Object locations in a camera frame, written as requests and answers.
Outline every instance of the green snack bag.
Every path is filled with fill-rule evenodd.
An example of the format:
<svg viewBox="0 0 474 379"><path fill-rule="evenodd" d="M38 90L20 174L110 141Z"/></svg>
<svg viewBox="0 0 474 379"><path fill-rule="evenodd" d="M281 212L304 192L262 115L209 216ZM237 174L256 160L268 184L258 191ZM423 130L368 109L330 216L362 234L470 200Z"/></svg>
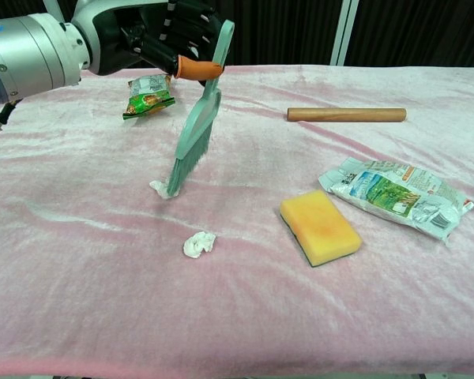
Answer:
<svg viewBox="0 0 474 379"><path fill-rule="evenodd" d="M123 119L146 116L175 104L170 75L148 75L129 81L130 99Z"/></svg>

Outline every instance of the brush bristles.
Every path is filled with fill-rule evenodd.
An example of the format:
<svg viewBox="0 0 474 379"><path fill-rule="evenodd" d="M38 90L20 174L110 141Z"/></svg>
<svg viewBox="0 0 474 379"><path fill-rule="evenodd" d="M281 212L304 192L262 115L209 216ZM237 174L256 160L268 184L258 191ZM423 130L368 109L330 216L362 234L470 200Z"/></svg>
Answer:
<svg viewBox="0 0 474 379"><path fill-rule="evenodd" d="M198 138L198 141L193 145L191 150L188 151L184 159L175 160L175 165L168 181L168 196L174 196L174 194L179 191L186 177L195 168L195 166L197 166L200 158L207 152L212 130L212 126L205 130L200 138Z"/></svg>

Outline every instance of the teal brush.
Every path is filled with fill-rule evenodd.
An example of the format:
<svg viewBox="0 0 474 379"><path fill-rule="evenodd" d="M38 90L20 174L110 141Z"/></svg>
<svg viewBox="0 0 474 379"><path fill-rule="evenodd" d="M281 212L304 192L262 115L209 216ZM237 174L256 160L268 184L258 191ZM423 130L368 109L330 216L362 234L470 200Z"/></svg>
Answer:
<svg viewBox="0 0 474 379"><path fill-rule="evenodd" d="M224 67L234 33L234 23L225 21L214 51L213 62ZM207 152L209 139L213 130L213 121L218 114L221 103L221 91L218 89L219 78L207 81L204 93L197 101L182 129L177 149L175 164L168 181L168 196L174 196L195 168L198 160Z"/></svg>

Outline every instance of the orange fingertip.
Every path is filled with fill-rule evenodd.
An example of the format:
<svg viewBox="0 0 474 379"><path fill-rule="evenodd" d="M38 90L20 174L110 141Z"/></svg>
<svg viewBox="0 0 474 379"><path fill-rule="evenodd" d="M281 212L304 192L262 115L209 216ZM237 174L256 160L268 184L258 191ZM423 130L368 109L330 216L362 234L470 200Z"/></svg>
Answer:
<svg viewBox="0 0 474 379"><path fill-rule="evenodd" d="M210 81L222 73L223 68L215 62L199 62L180 55L175 77L190 81Z"/></svg>

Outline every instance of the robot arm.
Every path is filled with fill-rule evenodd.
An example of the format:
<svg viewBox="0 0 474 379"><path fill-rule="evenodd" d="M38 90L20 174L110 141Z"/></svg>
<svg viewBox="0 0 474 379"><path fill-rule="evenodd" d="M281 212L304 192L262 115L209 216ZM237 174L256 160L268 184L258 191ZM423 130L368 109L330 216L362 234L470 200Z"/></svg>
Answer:
<svg viewBox="0 0 474 379"><path fill-rule="evenodd" d="M82 69L103 76L145 60L176 77L218 77L210 61L221 26L199 0L79 0L70 23L47 13L0 20L0 130L23 98L76 85Z"/></svg>

